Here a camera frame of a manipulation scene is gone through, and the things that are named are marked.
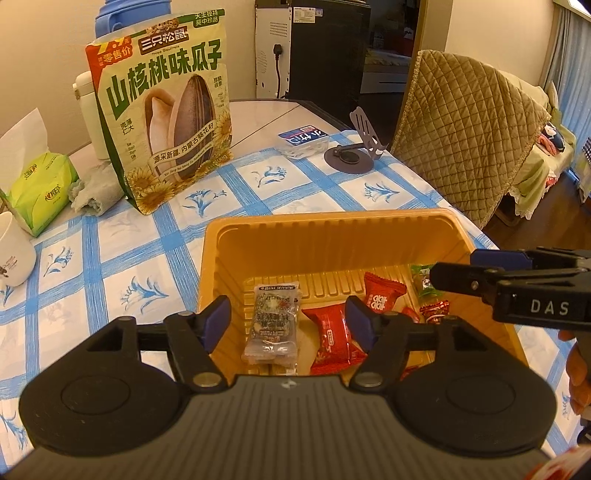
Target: candy wrapper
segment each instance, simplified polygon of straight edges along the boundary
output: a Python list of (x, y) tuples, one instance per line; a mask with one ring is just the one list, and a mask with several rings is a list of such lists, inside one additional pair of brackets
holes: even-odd
[(425, 305), (421, 307), (421, 313), (425, 317), (427, 323), (441, 323), (441, 319), (445, 315), (449, 315), (449, 302), (447, 300), (438, 301), (433, 305)]
[(251, 364), (297, 363), (296, 318), (300, 305), (298, 283), (255, 288), (255, 310), (242, 359)]
[(421, 323), (421, 317), (410, 307), (404, 307), (400, 313), (412, 318), (414, 323)]
[(335, 374), (360, 364), (367, 356), (353, 342), (345, 323), (345, 304), (302, 310), (318, 327), (320, 348), (310, 375)]
[(418, 302), (421, 305), (429, 305), (443, 297), (443, 292), (436, 290), (429, 277), (433, 265), (411, 265), (413, 285), (417, 292)]
[(391, 312), (399, 297), (407, 292), (406, 285), (395, 280), (387, 280), (373, 273), (366, 272), (365, 300), (363, 301), (375, 313)]
[(591, 446), (574, 447), (552, 459), (525, 477), (524, 480), (571, 480), (591, 478)]

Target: blue lid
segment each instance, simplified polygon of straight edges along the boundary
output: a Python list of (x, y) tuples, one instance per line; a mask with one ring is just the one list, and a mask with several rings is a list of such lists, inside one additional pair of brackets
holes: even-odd
[(170, 14), (170, 0), (106, 0), (96, 17), (96, 37)]

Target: white panel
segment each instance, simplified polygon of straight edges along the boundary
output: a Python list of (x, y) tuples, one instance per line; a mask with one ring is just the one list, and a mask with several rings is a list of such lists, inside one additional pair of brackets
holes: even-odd
[(273, 47), (280, 44), (281, 89), (279, 97), (289, 89), (291, 54), (291, 8), (256, 9), (256, 97), (277, 98), (277, 68)]

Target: wrapped candy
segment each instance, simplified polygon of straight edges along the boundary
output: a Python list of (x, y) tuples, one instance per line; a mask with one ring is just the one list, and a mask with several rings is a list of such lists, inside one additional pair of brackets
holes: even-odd
[(364, 303), (375, 313), (391, 312), (399, 297), (407, 292), (406, 285), (366, 272)]
[(320, 347), (310, 375), (335, 374), (360, 364), (367, 356), (352, 341), (345, 323), (345, 304), (302, 310), (318, 327)]
[(251, 364), (297, 363), (296, 318), (298, 283), (260, 285), (255, 288), (255, 308), (250, 336), (242, 359)]
[(421, 323), (421, 317), (411, 307), (404, 307), (400, 313), (412, 318), (414, 323)]
[(445, 315), (449, 315), (449, 302), (447, 300), (438, 301), (432, 305), (425, 305), (421, 307), (421, 313), (425, 317), (427, 323), (441, 323), (441, 319)]
[(433, 304), (443, 297), (443, 292), (435, 289), (431, 283), (431, 267), (432, 265), (411, 265), (410, 267), (418, 302), (422, 306)]

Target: white mug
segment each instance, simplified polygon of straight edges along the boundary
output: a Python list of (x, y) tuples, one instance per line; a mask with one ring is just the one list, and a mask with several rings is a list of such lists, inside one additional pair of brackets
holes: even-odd
[(36, 259), (29, 234), (18, 226), (11, 212), (0, 213), (0, 290), (23, 283)]

